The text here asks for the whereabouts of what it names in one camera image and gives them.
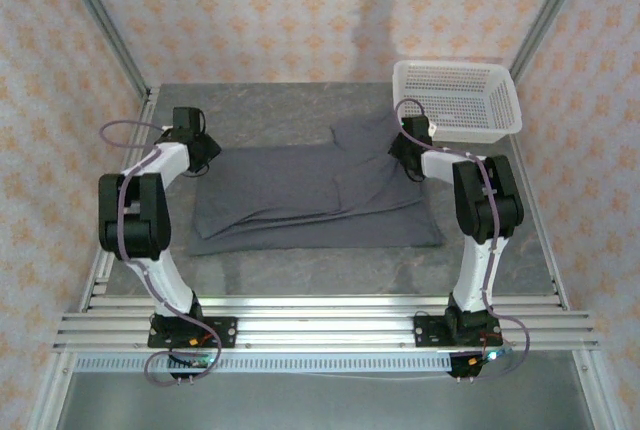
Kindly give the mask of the aluminium frame post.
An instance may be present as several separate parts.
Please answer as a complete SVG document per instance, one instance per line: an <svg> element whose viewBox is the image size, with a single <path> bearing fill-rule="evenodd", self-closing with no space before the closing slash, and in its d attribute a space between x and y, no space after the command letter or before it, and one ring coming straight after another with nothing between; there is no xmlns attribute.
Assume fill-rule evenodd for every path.
<svg viewBox="0 0 640 430"><path fill-rule="evenodd" d="M118 30L103 0L82 0L85 8L96 23L106 43L114 53L121 69L134 89L143 100L149 95L149 87L136 64L124 38Z"/></svg>
<svg viewBox="0 0 640 430"><path fill-rule="evenodd" d="M544 0L510 66L509 72L515 84L521 80L565 1Z"/></svg>

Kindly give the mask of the grey t-shirt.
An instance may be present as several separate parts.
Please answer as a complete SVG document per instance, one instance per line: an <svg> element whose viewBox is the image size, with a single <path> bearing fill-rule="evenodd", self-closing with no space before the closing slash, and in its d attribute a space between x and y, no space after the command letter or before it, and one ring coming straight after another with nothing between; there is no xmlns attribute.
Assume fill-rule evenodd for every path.
<svg viewBox="0 0 640 430"><path fill-rule="evenodd" d="M398 133L378 111L326 143L223 150L196 187L189 254L441 245L426 184L388 153Z"/></svg>

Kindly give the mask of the wide aluminium rail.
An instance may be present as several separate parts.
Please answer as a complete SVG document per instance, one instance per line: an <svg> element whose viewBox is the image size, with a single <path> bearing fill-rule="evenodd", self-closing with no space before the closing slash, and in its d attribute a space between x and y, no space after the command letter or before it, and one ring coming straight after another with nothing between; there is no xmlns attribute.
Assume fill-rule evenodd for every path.
<svg viewBox="0 0 640 430"><path fill-rule="evenodd" d="M314 315L307 318L277 315L238 317L236 350L284 352L329 351L413 351L417 348L413 335L415 316L351 316ZM530 342L532 350L576 350L583 346L601 346L592 319L585 314L539 314L523 319L522 330L505 322L499 330L504 343L522 350ZM143 350L150 322L142 317L115 314L71 314L62 319L54 339L57 350ZM436 351L462 351L490 347L422 347Z"/></svg>

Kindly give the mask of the narrow aluminium rail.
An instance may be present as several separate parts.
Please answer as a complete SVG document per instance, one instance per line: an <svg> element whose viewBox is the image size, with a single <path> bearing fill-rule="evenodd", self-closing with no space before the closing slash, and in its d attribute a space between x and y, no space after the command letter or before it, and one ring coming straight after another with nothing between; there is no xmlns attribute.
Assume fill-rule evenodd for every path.
<svg viewBox="0 0 640 430"><path fill-rule="evenodd" d="M407 296L407 295L356 295L356 296L223 296L200 297L201 306L206 310L223 308L239 310L266 309L338 309L338 308L381 308L400 309L418 308L437 310L448 304L446 296ZM494 309L505 312L526 311L563 311L557 295L507 295L497 296L493 300ZM133 312L152 310L150 298L141 296L93 296L87 311L119 310Z"/></svg>

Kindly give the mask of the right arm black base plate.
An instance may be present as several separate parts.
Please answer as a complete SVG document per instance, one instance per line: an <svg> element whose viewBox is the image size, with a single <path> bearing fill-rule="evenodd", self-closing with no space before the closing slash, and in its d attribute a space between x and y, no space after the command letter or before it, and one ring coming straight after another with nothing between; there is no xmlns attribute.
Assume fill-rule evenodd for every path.
<svg viewBox="0 0 640 430"><path fill-rule="evenodd" d="M504 343L499 322L487 312L469 315L416 315L413 335L417 347L497 347Z"/></svg>

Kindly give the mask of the white perforated plastic basket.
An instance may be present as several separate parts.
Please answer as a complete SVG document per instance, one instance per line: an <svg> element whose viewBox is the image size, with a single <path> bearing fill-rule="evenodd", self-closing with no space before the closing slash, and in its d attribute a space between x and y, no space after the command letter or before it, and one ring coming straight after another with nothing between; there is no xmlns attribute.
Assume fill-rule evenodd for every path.
<svg viewBox="0 0 640 430"><path fill-rule="evenodd" d="M400 116L426 116L435 141L493 144L522 130L515 83L498 64L402 60L392 91Z"/></svg>

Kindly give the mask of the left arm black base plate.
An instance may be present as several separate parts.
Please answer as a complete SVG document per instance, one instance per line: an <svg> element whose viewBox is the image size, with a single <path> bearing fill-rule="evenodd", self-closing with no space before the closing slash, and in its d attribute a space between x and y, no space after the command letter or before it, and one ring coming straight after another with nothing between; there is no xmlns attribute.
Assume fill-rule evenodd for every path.
<svg viewBox="0 0 640 430"><path fill-rule="evenodd" d="M150 320L147 346L157 349L235 347L238 333L236 317L205 316L203 324L214 330L216 337L201 325L187 322L182 318L153 315Z"/></svg>

